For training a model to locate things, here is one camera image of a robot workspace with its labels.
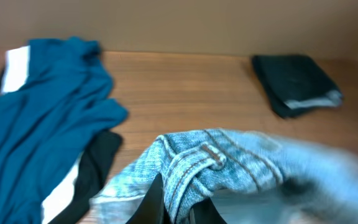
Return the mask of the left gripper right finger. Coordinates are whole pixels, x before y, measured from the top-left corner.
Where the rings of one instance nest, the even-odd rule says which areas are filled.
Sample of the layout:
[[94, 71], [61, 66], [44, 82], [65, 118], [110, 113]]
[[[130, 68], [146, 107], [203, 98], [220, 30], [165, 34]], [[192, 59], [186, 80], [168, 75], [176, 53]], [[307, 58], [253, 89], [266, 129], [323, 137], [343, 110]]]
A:
[[220, 216], [212, 200], [207, 198], [190, 209], [190, 224], [227, 224]]

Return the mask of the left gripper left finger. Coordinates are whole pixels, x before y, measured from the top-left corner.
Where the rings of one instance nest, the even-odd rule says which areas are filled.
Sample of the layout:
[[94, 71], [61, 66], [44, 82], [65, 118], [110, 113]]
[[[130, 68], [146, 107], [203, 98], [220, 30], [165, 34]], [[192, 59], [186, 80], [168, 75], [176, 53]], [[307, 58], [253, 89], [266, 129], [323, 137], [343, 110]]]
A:
[[163, 201], [163, 179], [157, 174], [138, 209], [126, 224], [164, 224], [167, 211]]

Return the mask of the light blue denim jeans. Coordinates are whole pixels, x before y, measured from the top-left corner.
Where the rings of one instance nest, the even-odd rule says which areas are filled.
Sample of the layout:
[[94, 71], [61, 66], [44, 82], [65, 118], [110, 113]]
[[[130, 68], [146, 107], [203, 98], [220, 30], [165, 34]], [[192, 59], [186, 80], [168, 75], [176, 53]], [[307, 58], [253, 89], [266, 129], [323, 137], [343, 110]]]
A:
[[358, 223], [358, 157], [322, 144], [226, 129], [163, 134], [91, 201], [100, 223], [126, 223], [162, 175], [166, 223], [190, 223], [210, 198], [226, 223]]

